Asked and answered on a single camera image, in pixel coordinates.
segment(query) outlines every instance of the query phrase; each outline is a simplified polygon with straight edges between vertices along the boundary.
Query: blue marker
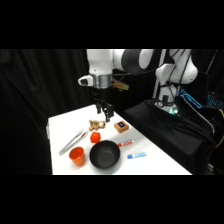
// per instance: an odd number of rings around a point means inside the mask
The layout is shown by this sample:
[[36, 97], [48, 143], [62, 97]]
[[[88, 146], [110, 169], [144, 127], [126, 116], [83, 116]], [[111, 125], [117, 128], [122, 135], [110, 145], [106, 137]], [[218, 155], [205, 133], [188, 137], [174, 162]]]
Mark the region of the blue marker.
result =
[[147, 156], [146, 153], [139, 153], [139, 154], [133, 154], [133, 155], [129, 155], [128, 159], [134, 159], [134, 158], [140, 158], [140, 157], [145, 157]]

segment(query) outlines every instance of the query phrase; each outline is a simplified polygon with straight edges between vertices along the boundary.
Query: black frying pan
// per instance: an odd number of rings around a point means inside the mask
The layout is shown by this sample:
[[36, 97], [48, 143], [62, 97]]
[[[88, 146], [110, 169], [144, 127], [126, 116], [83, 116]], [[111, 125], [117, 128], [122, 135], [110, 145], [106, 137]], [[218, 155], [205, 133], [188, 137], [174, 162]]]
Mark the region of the black frying pan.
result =
[[120, 148], [111, 141], [102, 141], [90, 151], [90, 161], [98, 169], [109, 170], [117, 164], [121, 156]]

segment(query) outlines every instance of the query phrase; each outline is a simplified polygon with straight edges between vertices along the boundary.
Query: blue object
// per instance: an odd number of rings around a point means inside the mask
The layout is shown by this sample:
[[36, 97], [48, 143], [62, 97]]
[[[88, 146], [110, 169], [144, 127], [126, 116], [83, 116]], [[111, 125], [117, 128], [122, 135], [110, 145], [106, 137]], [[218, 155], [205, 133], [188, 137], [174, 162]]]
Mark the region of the blue object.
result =
[[140, 158], [144, 156], [146, 156], [146, 153], [133, 154], [133, 155], [129, 155], [128, 159]]
[[196, 101], [192, 96], [187, 94], [183, 89], [181, 90], [181, 93], [183, 93], [184, 96], [186, 96], [186, 98], [188, 99], [188, 101], [190, 101], [191, 104], [194, 104], [198, 109], [202, 108], [202, 105], [198, 103], [198, 101]]

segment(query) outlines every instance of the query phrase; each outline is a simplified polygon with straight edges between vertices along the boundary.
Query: wooden block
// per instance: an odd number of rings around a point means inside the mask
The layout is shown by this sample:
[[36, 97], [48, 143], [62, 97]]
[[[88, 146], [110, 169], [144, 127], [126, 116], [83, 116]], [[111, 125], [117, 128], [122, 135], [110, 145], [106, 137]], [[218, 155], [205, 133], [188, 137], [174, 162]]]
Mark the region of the wooden block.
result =
[[118, 122], [114, 125], [115, 129], [121, 134], [127, 130], [129, 130], [129, 125], [124, 121]]

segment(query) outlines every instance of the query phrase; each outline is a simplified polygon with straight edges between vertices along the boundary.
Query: black cloth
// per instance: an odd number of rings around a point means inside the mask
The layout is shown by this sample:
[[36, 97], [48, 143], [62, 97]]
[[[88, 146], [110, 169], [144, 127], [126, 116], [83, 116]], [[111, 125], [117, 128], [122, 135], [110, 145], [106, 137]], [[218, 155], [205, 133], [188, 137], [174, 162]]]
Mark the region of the black cloth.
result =
[[126, 110], [125, 119], [189, 172], [205, 173], [215, 148], [209, 129], [162, 111], [151, 100]]
[[224, 95], [224, 49], [193, 49], [192, 60], [199, 71], [208, 73], [209, 91]]
[[0, 174], [51, 175], [46, 122], [5, 76], [1, 76], [0, 80]]
[[[218, 130], [216, 134], [216, 144], [218, 145], [221, 139], [224, 136], [224, 119], [223, 115], [218, 112], [215, 116], [215, 120], [219, 122]], [[214, 171], [218, 174], [224, 175], [224, 141], [218, 148], [215, 149], [215, 152], [212, 154], [210, 163], [214, 167]]]

